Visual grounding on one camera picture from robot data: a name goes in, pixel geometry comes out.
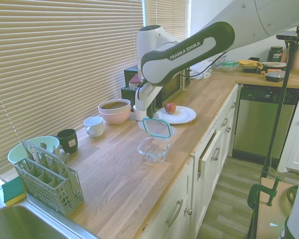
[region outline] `light green bowl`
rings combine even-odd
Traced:
[[[40,146],[41,142],[46,144],[46,150],[49,152],[53,152],[53,146],[55,146],[55,154],[59,155],[60,152],[60,142],[56,137],[52,136],[41,136],[27,140],[30,143],[36,144]],[[22,143],[18,144],[14,147],[8,154],[8,160],[10,163],[15,164],[18,163],[20,160],[27,158],[26,151],[22,145]]]

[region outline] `green sponge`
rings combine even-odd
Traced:
[[[3,201],[7,206],[11,206],[26,198],[25,189],[20,177],[17,177],[2,185]]]

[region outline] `jar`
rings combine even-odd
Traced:
[[[234,71],[236,69],[237,63],[234,61],[224,61],[221,64],[222,70],[224,72],[231,72]]]
[[[268,62],[281,62],[281,57],[283,56],[282,46],[272,46],[268,53]]]

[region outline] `glass food container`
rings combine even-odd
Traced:
[[[231,72],[231,71],[234,71],[237,67],[237,63],[234,62],[234,61],[224,61],[222,64],[221,64],[221,69],[224,71],[224,72]]]
[[[148,117],[139,122],[139,127],[146,130],[147,137],[138,147],[138,152],[151,162],[163,162],[170,148],[169,138],[176,134],[176,129],[163,119]]]

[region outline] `drawer handle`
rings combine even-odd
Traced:
[[[234,103],[231,105],[230,109],[233,109],[235,106],[236,106],[236,102],[234,102]]]
[[[177,209],[176,214],[175,214],[170,220],[169,220],[169,219],[166,220],[166,222],[167,222],[167,224],[168,224],[169,227],[170,227],[170,226],[173,224],[173,222],[176,220],[176,218],[177,218],[177,216],[178,216],[178,214],[179,214],[179,212],[180,212],[180,210],[181,210],[181,207],[183,206],[183,202],[184,202],[184,200],[178,200],[178,201],[177,201],[178,209]]]
[[[225,126],[227,124],[227,122],[228,122],[228,118],[225,118],[224,122],[221,124],[221,126]]]
[[[225,131],[226,131],[227,133],[229,133],[230,130],[231,130],[231,127],[230,127],[230,126],[227,126],[226,129],[225,129]]]
[[[213,160],[213,161],[217,161],[217,160],[218,160],[219,152],[220,152],[220,147],[217,147],[217,148],[215,149],[214,155],[211,157],[211,160]]]

